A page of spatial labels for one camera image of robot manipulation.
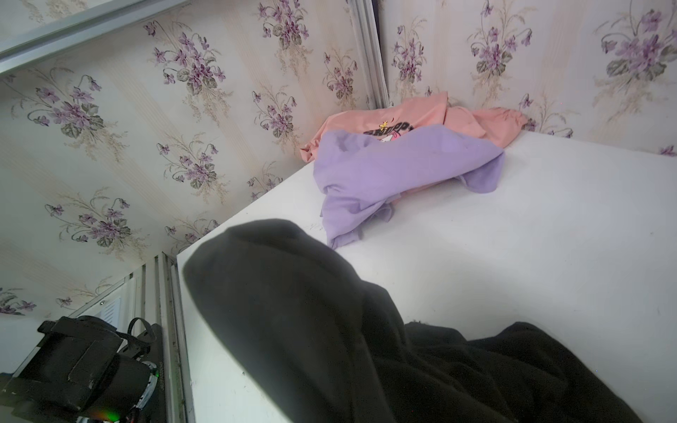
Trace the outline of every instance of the purple shirt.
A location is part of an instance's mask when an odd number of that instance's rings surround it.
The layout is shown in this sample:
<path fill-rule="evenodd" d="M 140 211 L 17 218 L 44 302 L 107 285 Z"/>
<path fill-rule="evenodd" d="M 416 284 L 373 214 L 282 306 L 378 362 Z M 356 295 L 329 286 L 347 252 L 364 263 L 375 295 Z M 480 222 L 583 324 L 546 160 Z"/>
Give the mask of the purple shirt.
<path fill-rule="evenodd" d="M 327 196 L 322 225 L 331 248 L 358 240 L 357 227 L 373 215 L 388 221 L 400 193 L 457 177 L 472 192 L 496 189 L 503 149 L 443 125 L 415 129 L 390 142 L 330 131 L 322 136 L 313 176 Z"/>

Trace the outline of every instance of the wallpaper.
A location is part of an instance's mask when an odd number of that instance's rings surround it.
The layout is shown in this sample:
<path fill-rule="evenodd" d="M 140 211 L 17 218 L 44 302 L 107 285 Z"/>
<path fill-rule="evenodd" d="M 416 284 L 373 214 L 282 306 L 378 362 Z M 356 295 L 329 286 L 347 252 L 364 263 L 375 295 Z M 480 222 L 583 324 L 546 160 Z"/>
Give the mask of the wallpaper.
<path fill-rule="evenodd" d="M 363 71 L 343 1 L 197 0 L 6 76 L 0 321 L 70 313 L 265 195 L 368 108 Z"/>
<path fill-rule="evenodd" d="M 448 91 L 526 130 L 675 157 L 675 0 L 379 0 L 390 100 Z"/>

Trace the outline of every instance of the black fabric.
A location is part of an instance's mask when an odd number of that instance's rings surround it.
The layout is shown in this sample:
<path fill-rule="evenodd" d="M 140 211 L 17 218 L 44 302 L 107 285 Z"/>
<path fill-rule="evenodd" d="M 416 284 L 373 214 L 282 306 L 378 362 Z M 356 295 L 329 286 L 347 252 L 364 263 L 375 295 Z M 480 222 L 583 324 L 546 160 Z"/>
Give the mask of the black fabric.
<path fill-rule="evenodd" d="M 228 229 L 183 275 L 214 333 L 296 423 L 640 421 L 533 325 L 474 341 L 404 325 L 385 289 L 288 221 Z"/>

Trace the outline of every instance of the pink garment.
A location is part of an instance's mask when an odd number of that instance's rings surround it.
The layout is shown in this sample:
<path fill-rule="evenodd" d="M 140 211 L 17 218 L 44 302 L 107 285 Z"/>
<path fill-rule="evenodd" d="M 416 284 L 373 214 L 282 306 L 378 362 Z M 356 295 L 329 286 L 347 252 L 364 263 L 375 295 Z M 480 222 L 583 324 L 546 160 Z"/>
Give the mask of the pink garment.
<path fill-rule="evenodd" d="M 322 135 L 335 129 L 390 141 L 418 127 L 442 124 L 452 131 L 488 139 L 505 148 L 526 122 L 516 110 L 492 108 L 471 112 L 463 107 L 447 107 L 447 93 L 443 92 L 406 99 L 387 109 L 350 110 L 329 116 L 313 139 L 301 147 L 301 158 L 305 162 L 315 160 Z"/>

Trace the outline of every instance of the white tabletop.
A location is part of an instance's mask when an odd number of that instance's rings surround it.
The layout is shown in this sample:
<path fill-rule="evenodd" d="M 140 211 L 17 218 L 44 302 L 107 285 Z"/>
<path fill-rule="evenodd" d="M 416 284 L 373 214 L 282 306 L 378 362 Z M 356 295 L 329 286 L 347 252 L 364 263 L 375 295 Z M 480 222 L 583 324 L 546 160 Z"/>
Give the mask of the white tabletop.
<path fill-rule="evenodd" d="M 178 256 L 240 223 L 288 219 L 326 241 L 309 164 Z M 498 189 L 447 181 L 337 250 L 405 322 L 493 336 L 528 321 L 571 349 L 645 423 L 677 415 L 677 159 L 523 133 Z M 183 313 L 197 423 L 288 421 L 209 330 Z"/>

